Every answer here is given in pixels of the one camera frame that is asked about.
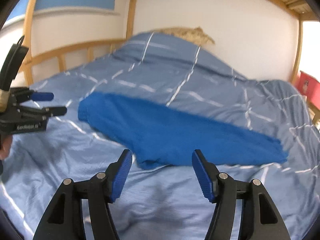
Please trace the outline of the person's left hand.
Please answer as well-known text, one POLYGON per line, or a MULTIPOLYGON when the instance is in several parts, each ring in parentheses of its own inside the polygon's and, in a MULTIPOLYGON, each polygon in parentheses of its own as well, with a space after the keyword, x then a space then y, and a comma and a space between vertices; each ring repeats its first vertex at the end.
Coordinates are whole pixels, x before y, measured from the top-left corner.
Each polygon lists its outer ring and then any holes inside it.
POLYGON ((4 160, 9 156, 11 145, 12 145, 12 135, 9 135, 3 140, 3 144, 1 145, 1 150, 0 150, 1 160, 4 160))

